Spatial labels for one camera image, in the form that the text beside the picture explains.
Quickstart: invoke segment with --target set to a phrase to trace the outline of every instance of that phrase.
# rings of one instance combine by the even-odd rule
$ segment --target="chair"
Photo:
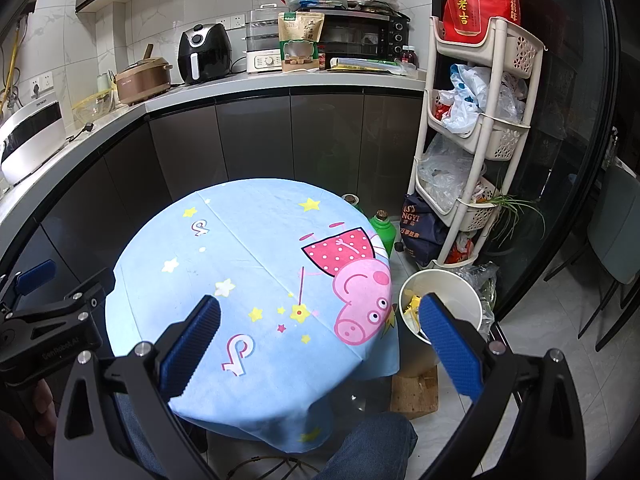
[[[610,166],[604,177],[598,203],[587,227],[587,241],[567,261],[551,270],[544,280],[548,282],[567,265],[575,263],[588,246],[591,246],[602,266],[613,278],[613,282],[596,311],[578,333],[578,339],[598,313],[604,310],[620,284],[630,283],[640,270],[640,182],[617,166]],[[626,306],[626,310],[597,342],[596,351],[600,351],[638,309],[639,291],[640,279],[621,302],[620,307]]]

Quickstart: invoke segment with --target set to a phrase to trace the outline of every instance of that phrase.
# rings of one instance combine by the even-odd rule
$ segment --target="blue tablecloth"
[[[114,354],[156,341],[204,294],[220,329],[175,413],[285,452],[332,431],[327,394],[398,371],[398,327],[380,238],[340,197],[254,179],[195,192],[158,213],[115,267],[106,301]]]

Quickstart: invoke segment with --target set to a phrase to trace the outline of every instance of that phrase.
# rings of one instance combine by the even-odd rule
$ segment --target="wooden block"
[[[391,382],[389,411],[402,413],[412,420],[438,410],[438,369],[424,375],[406,378],[394,375]]]

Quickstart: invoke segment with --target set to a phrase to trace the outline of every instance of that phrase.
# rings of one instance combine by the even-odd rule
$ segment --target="storage rack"
[[[408,192],[411,194],[417,190],[445,225],[449,227],[449,233],[438,258],[432,260],[428,267],[450,269],[471,264],[478,257],[494,222],[498,218],[499,207],[497,205],[491,203],[471,204],[470,200],[478,180],[484,186],[484,195],[487,198],[496,193],[494,185],[480,177],[485,159],[509,161],[502,186],[498,190],[500,194],[509,192],[513,175],[518,168],[520,156],[529,134],[545,47],[538,38],[504,18],[490,18],[484,40],[478,44],[455,43],[444,40],[444,26],[435,16],[431,17],[429,33],[426,88],[422,101],[420,129],[418,131]],[[479,115],[472,132],[466,137],[452,134],[434,116],[438,93],[433,89],[433,81],[438,53],[465,60],[469,64],[491,67],[486,108],[484,113]],[[529,91],[521,124],[510,123],[495,117],[502,72],[529,79]],[[417,174],[418,164],[424,153],[428,125],[474,155],[465,189],[462,196],[454,202],[450,211],[441,209],[440,205],[429,196]],[[445,264],[444,261],[455,243],[458,233],[477,229],[482,229],[482,232],[476,241],[471,256],[456,264]]]

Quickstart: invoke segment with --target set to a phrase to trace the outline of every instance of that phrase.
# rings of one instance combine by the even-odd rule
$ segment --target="trash can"
[[[398,298],[398,337],[400,342],[400,370],[402,377],[419,377],[437,365],[440,360],[431,343],[407,326],[402,311],[414,295],[423,297],[435,292],[453,317],[463,319],[480,328],[482,304],[478,295],[465,280],[447,270],[425,269],[410,276],[400,289]]]

